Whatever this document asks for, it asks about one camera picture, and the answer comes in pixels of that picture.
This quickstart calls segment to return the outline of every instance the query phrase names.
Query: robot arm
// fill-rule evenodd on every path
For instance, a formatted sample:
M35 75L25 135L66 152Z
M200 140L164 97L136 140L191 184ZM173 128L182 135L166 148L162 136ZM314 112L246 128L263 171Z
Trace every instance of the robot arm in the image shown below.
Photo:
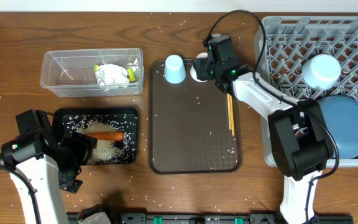
M75 178L80 166L86 165L97 140L76 132L69 136L54 132L43 111L26 111L17 115L16 121L21 135L2 145L0 161L27 180L35 192L33 205L23 181L11 174L22 201L25 222L37 223L35 206L40 223L69 224L60 190L73 194L78 191L82 181ZM97 208L78 223L111 224L106 213Z
M273 157L277 167L285 175L284 197L280 212L289 224L304 223L309 180L321 174L327 160L333 155L333 149L328 144L326 136L321 127L301 111L281 102L256 84L252 69L247 65L240 66L228 35L209 39L207 46L208 57L196 59L193 65L197 79L214 80L215 85L223 93L231 94L239 101L247 103L266 120ZM260 75L255 73L255 77L260 78ZM261 78L259 83L295 105L307 108L324 121L321 109L314 100L297 102L296 99L283 95ZM306 127L308 130L302 136L295 136L295 126ZM310 218L314 216L315 190L314 185L311 188L308 205Z
M239 76L239 78L234 81L233 92L239 101L243 101L244 103L250 105L266 121L268 121L268 116L275 111L285 111L292 107L284 102L280 102L276 99L276 97L261 89L261 87L255 84L252 77L252 73L250 72ZM270 90L276 91L278 95L282 95L282 93L267 84L267 82L263 79L260 79L259 82L270 88ZM296 103L295 98L288 97L287 100ZM293 177L284 176L284 196L280 205L280 213L287 223L301 224L305 222L305 205L308 194L309 180L312 177L321 175L321 173L322 171L311 172L299 181L296 181ZM315 185L312 186L310 193L308 210L308 216L310 218L314 216L313 199L316 191L316 184L317 182L315 181Z

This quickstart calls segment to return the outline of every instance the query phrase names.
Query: black tray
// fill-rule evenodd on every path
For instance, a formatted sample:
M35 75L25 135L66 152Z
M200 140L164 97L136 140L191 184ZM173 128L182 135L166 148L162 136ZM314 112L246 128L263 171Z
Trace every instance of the black tray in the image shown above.
M92 153L88 161L91 164L129 164L136 158L137 139L137 111L134 108L67 108L55 112L55 117L63 122L64 135L76 131L78 128L87 128L89 121L98 121L110 124L115 129L125 133L123 141L114 142L116 151L111 149L111 157L96 160ZM59 136L62 135L62 126L53 119L52 128Z

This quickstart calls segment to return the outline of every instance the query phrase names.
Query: green clip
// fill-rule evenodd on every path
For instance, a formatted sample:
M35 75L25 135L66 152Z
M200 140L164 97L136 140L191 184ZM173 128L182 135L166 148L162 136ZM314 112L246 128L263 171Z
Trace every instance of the green clip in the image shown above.
M243 219L242 218L235 218L234 219L234 224L243 224Z
M162 224L162 217L154 217L154 224Z

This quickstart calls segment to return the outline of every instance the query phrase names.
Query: light blue cup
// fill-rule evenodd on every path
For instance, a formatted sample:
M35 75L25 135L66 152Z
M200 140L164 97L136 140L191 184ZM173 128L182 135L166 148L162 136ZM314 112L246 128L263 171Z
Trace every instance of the light blue cup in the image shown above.
M186 78L185 65L179 55L171 55L165 61L165 79L172 83L181 83Z

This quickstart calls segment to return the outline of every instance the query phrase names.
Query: wood grain surface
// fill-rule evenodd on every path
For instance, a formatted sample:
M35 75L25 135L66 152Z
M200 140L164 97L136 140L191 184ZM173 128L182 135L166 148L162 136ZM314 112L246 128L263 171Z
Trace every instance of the wood grain surface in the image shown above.
M114 212L245 214L277 211L283 196L283 175L264 162L260 116L246 104L239 104L240 116L237 119L244 155L244 162L238 171L157 175L147 164L147 73L144 91L136 96L59 98L40 87L42 59L47 51L138 47L144 53L145 71L148 71L154 61L171 54L195 57L203 52L201 39L220 15L0 12L0 152L3 143L18 135L15 115L23 111L133 106L140 115L136 161L130 165L83 167L78 178L84 184L79 192L70 194L62 191L69 212L79 212L103 202L110 205ZM260 18L271 15L258 14ZM218 25L216 32L231 35L242 63L254 65L253 38L257 28L251 17L234 15ZM320 180L314 209L320 214L350 214L358 223L358 168L341 168L332 177ZM0 223L24 223L17 190L9 174L2 171Z

